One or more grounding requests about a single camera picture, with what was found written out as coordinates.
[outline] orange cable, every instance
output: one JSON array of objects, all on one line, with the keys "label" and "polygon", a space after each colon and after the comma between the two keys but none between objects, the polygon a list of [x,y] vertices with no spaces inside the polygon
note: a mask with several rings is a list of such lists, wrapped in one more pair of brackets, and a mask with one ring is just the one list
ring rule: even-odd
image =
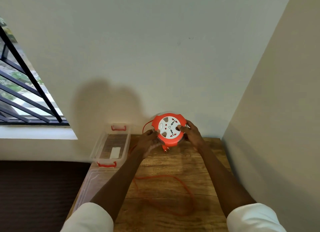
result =
[{"label": "orange cable", "polygon": [[[147,122],[144,126],[143,126],[143,129],[142,129],[142,133],[143,133],[143,130],[145,128],[145,126],[152,122],[153,120]],[[136,147],[137,145],[134,145],[128,152],[128,154],[130,154],[134,148]],[[142,192],[139,191],[139,188],[138,188],[138,185],[137,185],[137,182],[135,179],[137,180],[142,180],[142,179],[151,179],[151,178],[160,178],[160,177],[172,177],[174,179],[176,179],[178,182],[181,183],[181,185],[183,186],[183,188],[187,191],[187,193],[190,195],[190,198],[191,198],[191,209],[189,211],[186,211],[185,213],[177,213],[175,211],[172,211],[162,205],[160,205],[158,202],[155,202],[152,198],[148,198],[148,201],[151,205],[155,206],[156,208],[158,208],[159,210],[163,211],[163,212],[166,212],[166,213],[169,213],[169,214],[172,214],[172,215],[176,215],[176,216],[187,216],[187,215],[190,215],[194,212],[195,210],[195,198],[194,198],[194,195],[191,193],[190,189],[187,187],[187,185],[182,181],[180,180],[178,177],[176,176],[173,176],[173,175],[156,175],[156,176],[145,176],[145,177],[137,177],[137,176],[134,176],[134,179],[133,179],[133,182],[134,182],[134,185],[137,189],[137,192],[140,194],[140,195],[143,195]]]}]

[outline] person's right hand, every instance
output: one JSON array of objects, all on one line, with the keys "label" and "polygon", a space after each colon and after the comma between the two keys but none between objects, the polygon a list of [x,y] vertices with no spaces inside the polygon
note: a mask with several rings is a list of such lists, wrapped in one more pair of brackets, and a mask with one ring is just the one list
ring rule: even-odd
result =
[{"label": "person's right hand", "polygon": [[190,121],[186,120],[186,123],[190,128],[183,127],[181,125],[178,125],[178,129],[186,134],[186,140],[191,142],[193,147],[196,150],[199,150],[201,146],[205,145],[205,141],[201,137],[201,134],[198,130],[198,128]]}]

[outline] plastic storage box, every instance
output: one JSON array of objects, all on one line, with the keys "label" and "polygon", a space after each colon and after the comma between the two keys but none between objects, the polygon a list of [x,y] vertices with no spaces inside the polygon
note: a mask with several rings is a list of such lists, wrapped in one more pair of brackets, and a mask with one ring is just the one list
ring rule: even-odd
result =
[{"label": "plastic storage box", "polygon": [[127,124],[107,125],[92,150],[91,158],[100,167],[120,168],[128,156],[130,137]]},{"label": "plastic storage box", "polygon": [[118,169],[98,168],[89,170],[82,188],[79,193],[77,202],[74,205],[73,212],[83,203],[90,202],[94,195],[102,188],[107,181],[117,172]]}]

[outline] wooden surface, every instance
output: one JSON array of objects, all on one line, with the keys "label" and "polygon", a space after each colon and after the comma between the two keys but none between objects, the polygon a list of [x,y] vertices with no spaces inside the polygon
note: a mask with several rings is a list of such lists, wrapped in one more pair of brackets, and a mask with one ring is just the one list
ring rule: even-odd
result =
[{"label": "wooden surface", "polygon": [[[137,143],[138,138],[139,135],[131,136],[130,147]],[[223,165],[231,171],[221,140],[205,138],[205,141]],[[90,169],[92,168],[96,168],[96,165],[92,164]],[[153,150],[141,163],[136,175],[160,174],[174,175],[189,187],[195,197],[194,213],[184,217],[174,216],[159,211],[149,203],[148,198],[151,197],[161,206],[178,213],[188,210],[190,196],[175,179],[162,177],[137,180],[140,192],[138,193],[131,183],[114,224],[114,231],[228,231],[226,218],[202,157],[190,143],[183,142],[167,153],[164,153],[161,147]]]}]

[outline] white sleeve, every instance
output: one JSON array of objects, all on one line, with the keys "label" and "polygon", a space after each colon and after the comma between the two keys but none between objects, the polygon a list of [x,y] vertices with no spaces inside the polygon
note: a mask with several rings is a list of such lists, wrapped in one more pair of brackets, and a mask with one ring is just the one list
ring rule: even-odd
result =
[{"label": "white sleeve", "polygon": [[238,207],[226,219],[229,232],[286,232],[270,207],[254,203]]},{"label": "white sleeve", "polygon": [[112,232],[111,216],[98,204],[87,202],[82,204],[64,222],[61,232]]}]

